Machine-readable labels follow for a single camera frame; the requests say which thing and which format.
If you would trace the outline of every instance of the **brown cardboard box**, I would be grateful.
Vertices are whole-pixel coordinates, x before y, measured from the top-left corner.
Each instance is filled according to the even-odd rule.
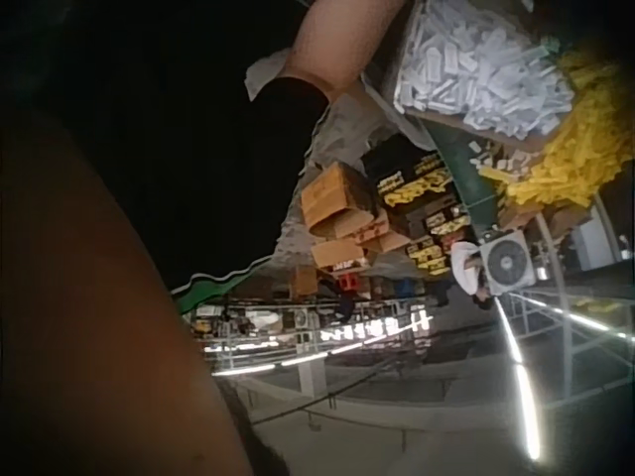
[[[387,253],[410,243],[408,221],[384,208],[369,225],[353,233],[355,243],[367,250]]]
[[[332,276],[345,275],[369,269],[376,253],[355,244],[352,238],[325,241],[311,248],[316,265]]]
[[[498,213],[498,226],[503,231],[525,227],[542,209],[542,204],[533,201],[522,205],[509,203]]]
[[[549,231],[553,239],[558,239],[591,218],[590,212],[579,205],[568,205],[554,213],[549,222]]]
[[[346,164],[334,163],[302,190],[302,212],[315,236],[348,236],[373,220],[373,210],[369,184]]]
[[[291,299],[313,296],[318,293],[318,270],[313,266],[297,266],[291,276]]]

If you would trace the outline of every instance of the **green stripe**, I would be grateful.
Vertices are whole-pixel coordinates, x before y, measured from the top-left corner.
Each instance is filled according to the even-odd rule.
[[[185,314],[208,299],[226,295],[232,288],[238,286],[251,276],[253,271],[254,270],[251,270],[244,275],[235,276],[225,283],[217,283],[207,279],[196,280],[192,283],[187,293],[177,297],[179,312]]]

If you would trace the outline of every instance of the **white fan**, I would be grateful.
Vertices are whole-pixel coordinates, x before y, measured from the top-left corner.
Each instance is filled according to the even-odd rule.
[[[500,296],[536,282],[527,242],[522,231],[505,235],[480,247],[489,291]]]

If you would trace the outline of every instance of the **person's arm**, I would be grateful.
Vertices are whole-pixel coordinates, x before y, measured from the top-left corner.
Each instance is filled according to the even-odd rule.
[[[251,474],[142,243],[69,135],[22,115],[0,141],[3,449],[27,473]]]
[[[317,0],[281,72],[333,102],[368,65],[405,0]]]

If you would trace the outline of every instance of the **fan grille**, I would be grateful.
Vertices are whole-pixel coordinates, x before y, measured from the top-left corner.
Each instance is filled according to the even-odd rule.
[[[514,286],[527,269],[527,255],[519,243],[503,240],[495,244],[487,256],[487,271],[503,286]]]

